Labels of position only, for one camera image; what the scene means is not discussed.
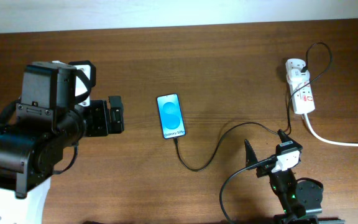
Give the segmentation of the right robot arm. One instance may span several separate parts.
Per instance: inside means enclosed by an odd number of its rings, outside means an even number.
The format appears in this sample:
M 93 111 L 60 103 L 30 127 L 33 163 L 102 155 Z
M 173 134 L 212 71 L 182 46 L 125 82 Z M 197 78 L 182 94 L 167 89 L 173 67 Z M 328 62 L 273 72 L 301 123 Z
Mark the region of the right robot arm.
M 301 161 L 303 146 L 282 130 L 278 131 L 281 143 L 276 146 L 275 154 L 258 160 L 248 140 L 246 149 L 246 168 L 255 169 L 258 178 L 267 176 L 270 187 L 278 197 L 283 208 L 281 215 L 273 217 L 274 223 L 345 223 L 339 218 L 324 218 L 318 215 L 323 209 L 324 186 L 320 181 L 303 177 L 297 179 L 292 169 Z

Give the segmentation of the white USB wall charger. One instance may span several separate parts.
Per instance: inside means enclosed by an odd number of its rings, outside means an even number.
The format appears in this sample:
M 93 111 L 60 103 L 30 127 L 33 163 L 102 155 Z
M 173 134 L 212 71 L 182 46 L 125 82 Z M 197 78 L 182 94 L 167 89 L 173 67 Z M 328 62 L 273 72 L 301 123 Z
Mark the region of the white USB wall charger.
M 289 84 L 304 83 L 310 80 L 309 71 L 301 72 L 298 68 L 293 68 L 287 71 L 287 82 Z

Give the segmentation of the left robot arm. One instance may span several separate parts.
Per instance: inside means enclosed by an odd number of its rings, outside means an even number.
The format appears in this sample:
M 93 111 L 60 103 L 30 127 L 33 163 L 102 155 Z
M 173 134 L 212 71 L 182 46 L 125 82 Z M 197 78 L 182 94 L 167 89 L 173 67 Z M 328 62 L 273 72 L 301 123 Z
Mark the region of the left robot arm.
M 64 150 L 123 132 L 121 97 L 92 100 L 95 84 L 87 60 L 26 66 L 20 97 L 0 114 L 0 223 L 41 223 Z

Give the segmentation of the blue Galaxy smartphone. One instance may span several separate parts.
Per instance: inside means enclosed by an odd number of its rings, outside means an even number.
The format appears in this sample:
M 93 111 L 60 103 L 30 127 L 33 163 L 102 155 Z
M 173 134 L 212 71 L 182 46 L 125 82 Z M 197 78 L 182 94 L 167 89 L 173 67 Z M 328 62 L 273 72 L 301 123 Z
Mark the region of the blue Galaxy smartphone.
M 186 135 L 185 123 L 176 93 L 157 97 L 157 107 L 164 139 Z

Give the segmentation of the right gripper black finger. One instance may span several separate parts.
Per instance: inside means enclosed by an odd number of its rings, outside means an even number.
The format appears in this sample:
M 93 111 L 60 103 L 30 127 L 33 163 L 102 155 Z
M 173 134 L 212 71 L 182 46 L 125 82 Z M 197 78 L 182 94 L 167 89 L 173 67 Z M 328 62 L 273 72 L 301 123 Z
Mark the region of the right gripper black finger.
M 282 129 L 278 130 L 278 135 L 282 143 L 277 145 L 277 152 L 293 152 L 301 151 L 303 149 L 301 144 L 293 140 Z
M 259 162 L 257 156 L 247 139 L 244 140 L 244 145 L 246 150 L 246 168 L 254 169 Z

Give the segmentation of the white power strip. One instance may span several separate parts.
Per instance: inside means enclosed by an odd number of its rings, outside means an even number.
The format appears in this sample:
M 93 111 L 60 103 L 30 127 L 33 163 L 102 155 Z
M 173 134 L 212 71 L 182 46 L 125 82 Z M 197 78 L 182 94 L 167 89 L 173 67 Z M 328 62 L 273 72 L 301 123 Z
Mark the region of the white power strip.
M 286 71 L 293 68 L 302 70 L 305 65 L 306 62 L 298 58 L 290 58 L 285 63 Z M 288 83 L 290 87 L 290 94 L 294 94 L 292 96 L 292 103 L 295 114 L 308 114 L 315 110 L 314 98 L 309 82 L 310 81 L 294 84 Z

